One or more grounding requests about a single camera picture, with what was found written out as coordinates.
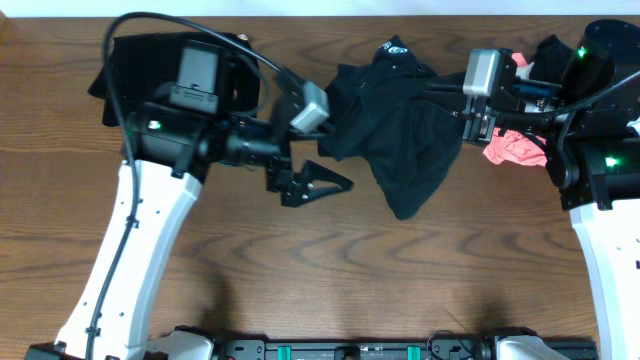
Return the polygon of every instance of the black fabric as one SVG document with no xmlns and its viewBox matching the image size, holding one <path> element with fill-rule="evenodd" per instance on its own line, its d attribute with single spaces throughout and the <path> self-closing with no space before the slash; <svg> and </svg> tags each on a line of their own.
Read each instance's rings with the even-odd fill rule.
<svg viewBox="0 0 640 360">
<path fill-rule="evenodd" d="M 544 39 L 533 56 L 533 68 L 529 79 L 554 84 L 561 83 L 562 73 L 569 64 L 573 50 L 563 44 L 554 34 Z"/>
<path fill-rule="evenodd" d="M 243 46 L 250 47 L 248 42 L 238 39 L 234 34 L 223 35 Z M 189 40 L 229 47 L 201 32 L 145 34 L 114 39 L 110 61 L 125 115 L 135 110 L 142 102 L 149 100 L 160 85 L 176 82 L 182 48 Z M 237 81 L 235 88 L 238 96 L 230 105 L 230 109 L 243 111 L 255 108 L 260 92 L 259 78 L 241 61 L 236 63 L 236 69 L 232 71 L 235 73 L 230 78 Z M 106 84 L 102 71 L 89 88 L 89 94 L 101 99 L 106 97 Z M 108 98 L 105 102 L 102 123 L 106 126 L 118 125 Z"/>
<path fill-rule="evenodd" d="M 394 36 L 371 65 L 339 65 L 326 88 L 336 131 L 319 152 L 364 157 L 398 219 L 414 216 L 436 191 L 462 144 L 464 125 L 447 104 L 421 96 L 424 79 L 436 76 Z"/>
</svg>

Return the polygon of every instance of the cable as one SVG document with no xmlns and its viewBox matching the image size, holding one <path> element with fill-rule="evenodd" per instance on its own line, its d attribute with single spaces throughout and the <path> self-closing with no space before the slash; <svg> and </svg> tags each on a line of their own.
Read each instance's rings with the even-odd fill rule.
<svg viewBox="0 0 640 360">
<path fill-rule="evenodd" d="M 434 336 L 438 335 L 438 334 L 442 334 L 442 333 L 447 333 L 447 334 L 451 334 L 453 335 L 453 337 L 458 340 L 458 342 L 460 343 L 460 346 L 462 346 L 462 348 L 464 349 L 464 351 L 468 352 L 471 356 L 465 358 L 465 359 L 472 359 L 473 358 L 473 352 L 471 352 L 471 350 L 467 347 L 467 345 L 465 345 L 462 340 L 460 339 L 460 336 L 458 336 L 458 334 L 454 333 L 451 330 L 438 330 L 436 332 L 434 332 L 433 334 L 431 334 L 431 336 L 429 336 L 429 339 L 427 340 L 427 350 L 429 350 L 429 352 L 431 353 L 431 356 L 435 357 L 437 360 L 443 360 L 440 356 L 436 355 L 433 353 L 433 350 L 431 349 L 431 339 L 433 339 Z"/>
<path fill-rule="evenodd" d="M 640 70 L 620 80 L 619 82 L 617 82 L 611 87 L 600 90 L 589 97 L 576 101 L 575 103 L 569 106 L 558 108 L 554 111 L 547 111 L 547 112 L 541 112 L 541 113 L 519 113 L 519 112 L 511 112 L 511 111 L 505 111 L 505 112 L 498 111 L 496 114 L 502 115 L 504 117 L 508 117 L 509 119 L 516 119 L 516 120 L 546 119 L 550 117 L 569 114 L 574 111 L 578 111 L 591 106 L 596 101 L 601 100 L 603 97 L 609 95 L 611 92 L 617 90 L 618 88 L 622 87 L 626 83 L 630 82 L 631 80 L 636 78 L 638 75 L 640 75 Z"/>
<path fill-rule="evenodd" d="M 125 157 L 127 162 L 129 163 L 129 166 L 131 167 L 132 202 L 131 202 L 131 210 L 129 212 L 129 216 L 127 217 L 127 224 L 125 226 L 124 233 L 122 234 L 122 239 L 118 244 L 118 248 L 116 249 L 116 253 L 113 257 L 113 261 L 111 262 L 111 265 L 109 266 L 109 270 L 107 271 L 107 275 L 105 276 L 104 283 L 102 284 L 102 288 L 100 289 L 100 293 L 98 294 L 98 298 L 96 299 L 96 306 L 93 310 L 93 315 L 91 316 L 91 323 L 89 325 L 89 328 L 87 328 L 87 346 L 85 350 L 86 360 L 93 359 L 93 345 L 95 342 L 95 337 L 99 333 L 98 319 L 101 316 L 102 305 L 104 304 L 104 299 L 106 297 L 107 291 L 109 290 L 109 285 L 111 284 L 111 280 L 113 279 L 113 275 L 118 266 L 118 262 L 122 257 L 122 252 L 124 251 L 124 247 L 127 243 L 127 239 L 129 238 L 129 234 L 131 233 L 131 230 L 134 224 L 136 223 L 135 216 L 138 211 L 138 201 L 139 201 L 138 198 L 140 194 L 140 189 L 139 189 L 140 184 L 138 183 L 138 172 L 136 170 L 135 157 L 133 155 L 133 148 L 131 145 L 131 141 L 129 139 L 129 136 L 127 135 L 126 124 L 124 122 L 124 115 L 122 114 L 122 107 L 120 106 L 120 98 L 118 96 L 118 91 L 116 89 L 115 81 L 113 79 L 113 69 L 111 68 L 111 64 L 109 62 L 109 50 L 110 50 L 109 48 L 111 44 L 111 38 L 113 37 L 113 34 L 116 28 L 123 22 L 130 19 L 135 19 L 135 18 L 151 18 L 151 19 L 165 20 L 165 21 L 185 25 L 193 29 L 202 31 L 204 33 L 207 33 L 217 38 L 218 40 L 221 40 L 224 43 L 227 43 L 237 48 L 238 50 L 246 53 L 247 55 L 250 55 L 262 61 L 263 63 L 265 63 L 272 69 L 274 69 L 275 71 L 280 71 L 280 68 L 276 64 L 274 64 L 264 56 L 258 54 L 257 52 L 251 49 L 248 49 L 240 44 L 237 44 L 233 40 L 228 39 L 225 36 L 205 26 L 191 22 L 189 20 L 185 20 L 185 19 L 181 19 L 181 18 L 169 16 L 169 15 L 157 14 L 157 13 L 133 12 L 133 13 L 125 14 L 116 18 L 111 23 L 111 25 L 109 25 L 109 28 L 107 29 L 107 32 L 104 36 L 104 41 L 102 43 L 102 63 L 104 67 L 104 77 L 107 83 L 107 94 L 111 98 L 111 104 L 113 105 L 113 111 L 115 113 L 116 120 L 118 121 L 118 125 L 120 125 L 120 129 L 122 130 L 122 136 L 123 136 L 123 142 L 124 142 L 124 148 L 125 148 Z"/>
<path fill-rule="evenodd" d="M 264 96 L 260 104 L 258 104 L 258 106 L 256 106 L 252 110 L 227 112 L 235 116 L 252 116 L 253 114 L 257 114 L 269 104 L 269 101 L 271 100 L 271 87 L 269 86 L 269 82 L 267 81 L 267 79 L 265 79 L 264 75 L 262 75 L 262 73 L 260 72 L 260 69 L 248 57 L 243 54 L 237 54 L 237 56 L 238 58 L 240 58 L 240 60 L 247 64 L 249 69 L 251 69 L 251 71 L 253 71 L 253 73 L 256 74 L 258 78 L 260 78 L 260 81 L 264 84 Z"/>
</svg>

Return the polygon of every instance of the green strip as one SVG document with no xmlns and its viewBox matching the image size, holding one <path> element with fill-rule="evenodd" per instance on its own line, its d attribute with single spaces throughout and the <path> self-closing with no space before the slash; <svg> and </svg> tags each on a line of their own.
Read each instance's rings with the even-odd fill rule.
<svg viewBox="0 0 640 360">
<path fill-rule="evenodd" d="M 278 347 L 278 360 L 291 360 L 291 347 L 279 346 Z"/>
<path fill-rule="evenodd" d="M 409 346 L 407 347 L 407 359 L 408 360 L 420 360 L 420 347 Z"/>
</svg>

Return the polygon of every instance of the wooden table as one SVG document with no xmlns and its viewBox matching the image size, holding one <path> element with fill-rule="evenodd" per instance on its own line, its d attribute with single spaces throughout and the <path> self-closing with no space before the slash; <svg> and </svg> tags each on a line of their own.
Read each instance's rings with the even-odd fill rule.
<svg viewBox="0 0 640 360">
<path fill-rule="evenodd" d="M 401 35 L 440 74 L 472 48 L 532 55 L 569 45 L 597 17 L 201 18 L 247 34 L 267 57 L 324 86 Z M 640 17 L 626 18 L 635 24 Z M 79 299 L 109 222 L 120 132 L 87 95 L 108 19 L 13 19 L 0 45 L 0 358 L 52 341 Z M 119 34 L 177 31 L 151 20 Z M 597 339 L 582 251 L 541 167 L 495 166 L 464 146 L 415 218 L 397 221 L 362 159 L 304 159 L 355 181 L 300 209 L 262 171 L 212 166 L 178 236 L 151 334 L 201 325 L 283 338 L 426 338 L 528 326 Z"/>
</svg>

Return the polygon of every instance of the pink cloth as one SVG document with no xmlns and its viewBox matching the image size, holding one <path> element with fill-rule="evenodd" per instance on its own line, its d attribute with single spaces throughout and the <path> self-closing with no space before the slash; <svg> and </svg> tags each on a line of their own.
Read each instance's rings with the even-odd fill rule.
<svg viewBox="0 0 640 360">
<path fill-rule="evenodd" d="M 514 53 L 511 57 L 518 67 L 527 66 L 522 54 Z M 544 166 L 547 163 L 544 152 L 519 132 L 507 130 L 504 137 L 498 136 L 499 132 L 500 129 L 493 129 L 491 143 L 482 152 L 492 163 L 499 165 L 505 160 L 524 166 Z"/>
</svg>

